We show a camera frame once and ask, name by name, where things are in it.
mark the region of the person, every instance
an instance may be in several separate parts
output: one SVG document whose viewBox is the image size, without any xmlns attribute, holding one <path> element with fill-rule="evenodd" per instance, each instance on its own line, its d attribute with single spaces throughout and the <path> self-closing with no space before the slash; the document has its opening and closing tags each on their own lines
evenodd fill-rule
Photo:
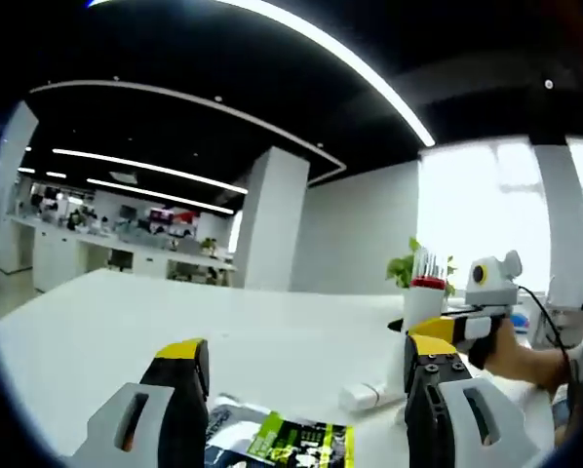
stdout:
<svg viewBox="0 0 583 468">
<path fill-rule="evenodd" d="M 47 206 L 41 213 L 41 219 L 45 222 L 55 224 L 58 220 L 58 204 L 53 203 L 52 205 Z"/>
<path fill-rule="evenodd" d="M 82 216 L 79 213 L 79 210 L 75 210 L 68 216 L 68 221 L 66 222 L 66 229 L 71 231 L 75 230 L 75 226 L 81 224 Z"/>
<path fill-rule="evenodd" d="M 569 358 L 583 356 L 583 340 L 569 350 Z M 583 359 L 579 360 L 579 383 L 573 411 L 555 431 L 557 450 L 543 464 L 544 468 L 583 466 Z M 495 349 L 487 357 L 485 369 L 491 373 L 523 380 L 544 388 L 553 398 L 559 387 L 569 383 L 571 376 L 566 359 L 560 349 L 534 350 L 521 346 L 516 339 L 515 329 L 509 319 L 505 319 L 497 331 Z"/>
</svg>

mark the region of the white table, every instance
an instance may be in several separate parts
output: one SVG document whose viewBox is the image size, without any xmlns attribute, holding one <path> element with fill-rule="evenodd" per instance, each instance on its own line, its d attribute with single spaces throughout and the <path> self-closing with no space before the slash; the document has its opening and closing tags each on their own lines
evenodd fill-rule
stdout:
<svg viewBox="0 0 583 468">
<path fill-rule="evenodd" d="M 202 336 L 210 342 L 213 396 L 353 424 L 357 466 L 408 466 L 396 408 L 352 415 L 337 405 L 342 385 L 385 374 L 402 339 L 386 324 L 401 310 L 398 296 L 257 292 L 99 270 L 1 320 L 0 362 L 39 436 L 71 454 L 88 418 L 125 382 L 138 382 L 159 349 Z M 530 437 L 550 447 L 547 395 L 495 381 L 524 408 Z"/>
<path fill-rule="evenodd" d="M 16 233 L 21 226 L 34 229 L 33 281 L 34 287 L 43 292 L 102 266 L 107 258 L 107 250 L 132 253 L 133 272 L 151 277 L 166 278 L 171 261 L 235 271 L 233 265 L 204 255 L 171 252 L 130 244 L 116 237 L 78 233 L 36 217 L 7 216 L 2 221 L 1 231 L 4 234 Z M 7 237 L 12 240 L 8 246 L 0 245 L 0 268 L 7 264 L 16 271 L 22 265 L 14 265 L 16 262 L 13 258 L 21 257 L 17 242 L 22 242 L 22 237 L 18 234 Z"/>
</svg>

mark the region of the white column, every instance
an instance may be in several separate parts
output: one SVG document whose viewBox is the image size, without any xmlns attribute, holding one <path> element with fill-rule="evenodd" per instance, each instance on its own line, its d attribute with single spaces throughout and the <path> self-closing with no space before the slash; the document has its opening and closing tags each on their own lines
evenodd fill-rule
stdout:
<svg viewBox="0 0 583 468">
<path fill-rule="evenodd" d="M 17 196 L 13 197 L 12 203 L 14 204 L 12 208 L 17 213 L 17 204 L 19 202 L 24 202 L 26 204 L 29 203 L 31 198 L 31 186 L 33 185 L 34 181 L 30 177 L 21 177 L 19 182 L 19 189 L 17 190 Z"/>
<path fill-rule="evenodd" d="M 549 212 L 551 267 L 549 300 L 555 305 L 583 303 L 583 195 L 566 145 L 536 145 Z"/>
<path fill-rule="evenodd" d="M 288 291 L 309 163 L 272 147 L 253 166 L 235 253 L 236 284 Z"/>
<path fill-rule="evenodd" d="M 38 119 L 25 102 L 21 102 L 8 122 L 0 141 L 0 219 L 6 214 L 14 196 L 13 187 L 25 147 L 36 130 Z"/>
</svg>

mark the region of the black cable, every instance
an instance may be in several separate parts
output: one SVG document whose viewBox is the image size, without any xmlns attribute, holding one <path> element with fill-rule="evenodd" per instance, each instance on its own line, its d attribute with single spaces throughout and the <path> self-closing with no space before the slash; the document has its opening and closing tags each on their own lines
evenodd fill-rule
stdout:
<svg viewBox="0 0 583 468">
<path fill-rule="evenodd" d="M 566 371 L 568 372 L 569 384 L 573 383 L 572 382 L 573 372 L 571 371 L 571 362 L 568 358 L 568 354 L 566 353 L 566 347 L 564 346 L 563 340 L 561 339 L 561 333 L 558 331 L 558 327 L 556 327 L 556 324 L 554 323 L 554 321 L 550 317 L 549 312 L 547 312 L 545 307 L 543 307 L 543 304 L 541 304 L 540 300 L 538 300 L 536 295 L 534 295 L 534 292 L 530 291 L 528 288 L 526 288 L 524 286 L 519 286 L 519 289 L 524 290 L 526 293 L 528 293 L 532 297 L 532 299 L 534 299 L 534 302 L 536 302 L 536 305 L 538 305 L 538 307 L 541 309 L 541 312 L 545 316 L 545 319 L 547 319 L 547 322 L 549 323 L 550 327 L 552 328 L 552 332 L 554 332 L 554 336 L 556 337 L 558 347 L 561 348 L 561 351 L 563 352 L 564 363 L 566 364 Z"/>
<path fill-rule="evenodd" d="M 551 344 L 552 346 L 554 346 L 554 347 L 558 347 L 558 346 L 559 346 L 558 342 L 557 342 L 557 341 L 554 341 L 554 340 L 552 339 L 552 337 L 551 337 L 549 334 L 547 334 L 547 333 L 545 333 L 545 339 L 546 339 L 546 340 L 547 340 L 547 342 L 548 342 L 549 344 Z"/>
</svg>

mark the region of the white wall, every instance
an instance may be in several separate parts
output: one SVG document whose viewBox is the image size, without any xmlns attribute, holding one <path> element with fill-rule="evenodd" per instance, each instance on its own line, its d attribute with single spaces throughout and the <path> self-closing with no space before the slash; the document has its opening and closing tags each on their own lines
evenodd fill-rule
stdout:
<svg viewBox="0 0 583 468">
<path fill-rule="evenodd" d="M 307 191 L 291 290 L 381 294 L 387 262 L 417 230 L 418 165 L 409 162 Z"/>
<path fill-rule="evenodd" d="M 140 200 L 138 198 L 105 192 L 103 190 L 97 190 L 95 192 L 94 204 L 95 213 L 98 218 L 101 219 L 104 216 L 107 216 L 110 223 L 113 223 L 116 220 L 122 205 L 134 207 L 139 214 L 143 214 L 143 212 L 149 208 L 164 207 L 161 203 L 151 202 L 150 200 Z"/>
<path fill-rule="evenodd" d="M 196 240 L 203 242 L 208 237 L 216 239 L 219 247 L 228 247 L 229 223 L 233 218 L 226 219 L 211 213 L 201 213 L 196 226 Z"/>
</svg>

